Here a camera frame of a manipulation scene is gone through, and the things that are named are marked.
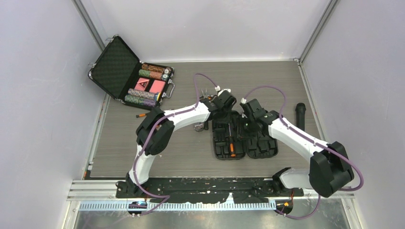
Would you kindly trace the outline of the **black orange stubby screwdriver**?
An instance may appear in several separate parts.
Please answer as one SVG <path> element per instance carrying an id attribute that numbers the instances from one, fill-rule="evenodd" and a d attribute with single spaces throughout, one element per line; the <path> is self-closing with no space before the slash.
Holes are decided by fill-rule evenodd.
<path id="1" fill-rule="evenodd" d="M 234 144 L 233 144 L 233 137 L 232 137 L 232 131 L 231 131 L 231 124 L 228 123 L 228 131 L 229 131 L 229 137 L 228 137 L 228 141 L 229 141 L 229 155 L 231 158 L 235 158 L 236 157 L 236 153 L 234 151 Z"/>

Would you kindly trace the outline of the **orange handled pliers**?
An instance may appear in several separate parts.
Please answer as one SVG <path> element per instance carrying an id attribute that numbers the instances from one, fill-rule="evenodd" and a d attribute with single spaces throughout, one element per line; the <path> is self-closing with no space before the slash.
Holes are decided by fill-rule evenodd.
<path id="1" fill-rule="evenodd" d="M 209 98 L 210 97 L 206 88 L 204 90 L 201 89 L 201 95 L 202 95 L 202 98 Z"/>

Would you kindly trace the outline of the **black handled hammer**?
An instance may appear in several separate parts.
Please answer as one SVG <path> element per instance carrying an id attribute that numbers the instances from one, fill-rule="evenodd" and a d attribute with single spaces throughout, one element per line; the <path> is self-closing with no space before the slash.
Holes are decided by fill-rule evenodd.
<path id="1" fill-rule="evenodd" d="M 204 122 L 203 129 L 204 129 L 204 130 L 209 130 L 209 121 L 205 121 L 205 122 Z"/>

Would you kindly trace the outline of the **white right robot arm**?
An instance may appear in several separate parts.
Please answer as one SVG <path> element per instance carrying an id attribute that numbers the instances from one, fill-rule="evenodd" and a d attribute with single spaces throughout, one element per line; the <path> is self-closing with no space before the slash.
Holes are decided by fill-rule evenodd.
<path id="1" fill-rule="evenodd" d="M 286 195 L 293 188 L 313 189 L 324 198 L 354 179 L 346 150 L 339 142 L 329 144 L 297 128 L 276 111 L 265 110 L 257 99 L 240 103 L 246 116 L 245 128 L 280 141 L 309 164 L 308 169 L 284 168 L 273 175 L 273 191 Z"/>

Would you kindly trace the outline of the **black aluminium poker chip case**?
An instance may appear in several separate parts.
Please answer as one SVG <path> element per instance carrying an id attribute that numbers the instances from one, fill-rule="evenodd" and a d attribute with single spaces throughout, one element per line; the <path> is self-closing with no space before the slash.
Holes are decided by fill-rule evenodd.
<path id="1" fill-rule="evenodd" d="M 164 98 L 171 98 L 175 84 L 174 68 L 143 62 L 119 36 L 113 36 L 88 72 L 88 78 L 114 100 L 124 105 L 151 110 Z M 145 91 L 135 90 L 138 79 L 149 78 Z M 154 80 L 165 81 L 161 93 L 150 93 Z"/>

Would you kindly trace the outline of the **black cylinder flashlight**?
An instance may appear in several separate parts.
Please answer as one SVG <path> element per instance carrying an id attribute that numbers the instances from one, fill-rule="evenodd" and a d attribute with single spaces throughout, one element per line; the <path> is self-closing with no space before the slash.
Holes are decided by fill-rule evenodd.
<path id="1" fill-rule="evenodd" d="M 296 105 L 295 114 L 296 114 L 296 127 L 298 127 L 302 131 L 305 131 L 306 106 L 304 103 L 298 103 Z"/>

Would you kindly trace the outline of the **small round tape measure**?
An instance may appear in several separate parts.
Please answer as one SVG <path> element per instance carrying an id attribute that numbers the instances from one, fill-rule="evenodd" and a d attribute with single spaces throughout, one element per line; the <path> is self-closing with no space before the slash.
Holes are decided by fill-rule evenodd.
<path id="1" fill-rule="evenodd" d="M 203 131 L 203 130 L 204 130 L 204 123 L 196 124 L 196 125 L 194 126 L 194 130 L 195 130 L 196 132 L 201 132 L 201 131 Z"/>

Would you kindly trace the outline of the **black plastic tool case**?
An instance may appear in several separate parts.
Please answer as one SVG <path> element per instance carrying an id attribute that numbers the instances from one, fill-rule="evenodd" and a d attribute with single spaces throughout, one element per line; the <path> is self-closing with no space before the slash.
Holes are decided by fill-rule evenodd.
<path id="1" fill-rule="evenodd" d="M 235 158 L 229 155 L 229 131 L 231 124 Z M 277 140 L 261 132 L 250 133 L 244 130 L 244 117 L 232 111 L 230 120 L 225 122 L 212 121 L 214 156 L 220 160 L 238 160 L 245 156 L 252 159 L 271 158 L 278 154 Z"/>

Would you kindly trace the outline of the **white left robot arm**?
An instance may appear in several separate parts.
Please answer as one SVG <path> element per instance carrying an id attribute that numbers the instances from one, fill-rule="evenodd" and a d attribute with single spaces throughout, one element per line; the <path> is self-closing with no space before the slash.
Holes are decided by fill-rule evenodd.
<path id="1" fill-rule="evenodd" d="M 134 197 L 146 193 L 146 182 L 155 157 L 165 150 L 172 134 L 184 127 L 226 117 L 236 103 L 228 89 L 212 97 L 203 97 L 195 104 L 175 109 L 153 108 L 136 130 L 137 151 L 126 175 L 128 191 Z"/>

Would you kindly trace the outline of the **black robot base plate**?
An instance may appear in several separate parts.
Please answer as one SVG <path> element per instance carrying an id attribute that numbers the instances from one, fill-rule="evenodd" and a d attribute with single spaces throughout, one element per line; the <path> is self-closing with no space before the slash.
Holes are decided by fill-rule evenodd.
<path id="1" fill-rule="evenodd" d="M 224 203 L 232 197 L 236 203 L 265 203 L 267 198 L 302 197 L 302 189 L 286 189 L 263 177 L 151 177 L 142 188 L 131 181 L 116 182 L 117 198 L 149 199 L 160 203 Z"/>

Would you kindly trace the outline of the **red playing card deck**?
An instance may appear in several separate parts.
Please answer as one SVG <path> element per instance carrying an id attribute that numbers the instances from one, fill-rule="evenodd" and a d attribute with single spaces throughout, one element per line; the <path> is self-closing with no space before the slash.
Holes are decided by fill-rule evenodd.
<path id="1" fill-rule="evenodd" d="M 149 89 L 150 93 L 161 93 L 166 85 L 165 81 L 161 80 L 154 80 L 153 83 L 151 84 L 151 87 Z"/>

